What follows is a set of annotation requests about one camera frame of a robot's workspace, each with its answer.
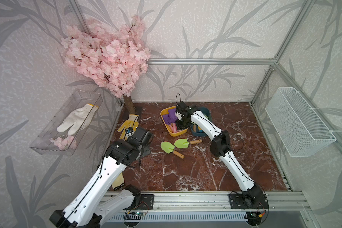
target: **purple item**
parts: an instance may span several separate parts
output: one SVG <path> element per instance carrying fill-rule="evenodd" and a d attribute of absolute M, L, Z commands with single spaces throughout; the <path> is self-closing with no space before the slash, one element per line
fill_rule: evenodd
<path fill-rule="evenodd" d="M 169 110 L 169 118 L 170 118 L 171 123 L 174 123 L 177 120 L 177 116 L 175 115 L 175 113 L 176 113 L 176 108 Z"/>
<path fill-rule="evenodd" d="M 174 123 L 177 120 L 177 116 L 175 115 L 176 108 L 169 109 L 169 113 L 166 115 L 162 115 L 163 120 L 165 121 L 165 124 L 170 125 L 171 123 Z"/>
<path fill-rule="evenodd" d="M 165 121 L 165 124 L 170 125 L 172 122 L 170 122 L 169 115 L 162 115 L 163 120 Z"/>

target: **wall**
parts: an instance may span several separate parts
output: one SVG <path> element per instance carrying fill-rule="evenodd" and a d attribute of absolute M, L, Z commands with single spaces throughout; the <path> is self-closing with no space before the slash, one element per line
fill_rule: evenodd
<path fill-rule="evenodd" d="M 65 26 L 76 24 L 66 6 L 60 0 L 0 1 L 0 227 L 53 227 L 51 213 L 90 179 L 115 121 L 118 99 L 59 55 Z M 72 156 L 34 152 L 29 144 L 75 88 L 104 98 L 77 150 Z"/>
<path fill-rule="evenodd" d="M 146 24 L 143 40 L 152 58 L 273 58 L 303 0 L 78 2 L 85 18 L 94 17 L 111 31 L 130 24 L 130 16 L 141 16 Z M 266 69 L 150 65 L 132 98 L 173 101 L 180 93 L 187 101 L 250 101 Z"/>
<path fill-rule="evenodd" d="M 280 64 L 342 131 L 342 1 L 315 2 Z M 331 144 L 310 157 L 290 157 L 264 110 L 287 86 L 273 73 L 254 107 L 292 188 L 304 192 L 322 228 L 342 228 L 341 152 Z"/>

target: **marble floor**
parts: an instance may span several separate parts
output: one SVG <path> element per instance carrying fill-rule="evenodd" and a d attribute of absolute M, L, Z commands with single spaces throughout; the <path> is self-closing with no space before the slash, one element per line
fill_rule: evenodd
<path fill-rule="evenodd" d="M 257 120 L 248 103 L 187 103 L 207 107 L 213 123 L 230 134 L 230 144 L 234 155 L 245 171 L 266 191 L 286 190 L 283 179 L 269 151 Z M 141 159 L 141 166 L 126 168 L 123 172 L 125 184 L 131 184 L 141 191 L 215 191 L 239 190 L 237 181 L 218 157 L 210 151 L 210 139 L 202 137 L 203 142 L 178 149 L 185 155 L 184 160 L 161 150 L 160 143 L 177 139 L 200 139 L 191 131 L 177 137 L 168 134 L 160 117 L 164 108 L 174 103 L 135 103 L 142 107 L 139 125 L 151 131 L 155 137 L 150 145 L 151 155 Z M 116 129 L 123 123 L 123 112 Z M 121 132 L 115 131 L 113 139 Z"/>

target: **tree trunk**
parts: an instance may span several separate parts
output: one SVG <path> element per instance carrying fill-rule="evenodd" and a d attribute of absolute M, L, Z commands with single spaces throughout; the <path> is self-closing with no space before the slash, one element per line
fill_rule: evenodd
<path fill-rule="evenodd" d="M 127 96 L 123 96 L 123 98 L 125 107 L 127 108 L 129 114 L 136 114 L 136 109 L 134 108 L 132 98 Z"/>

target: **white wire mesh basket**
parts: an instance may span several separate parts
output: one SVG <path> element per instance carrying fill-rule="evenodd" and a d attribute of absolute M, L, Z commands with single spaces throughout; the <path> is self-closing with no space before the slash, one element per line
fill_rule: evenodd
<path fill-rule="evenodd" d="M 336 141 L 295 88 L 278 88 L 265 108 L 291 157 L 307 157 Z"/>

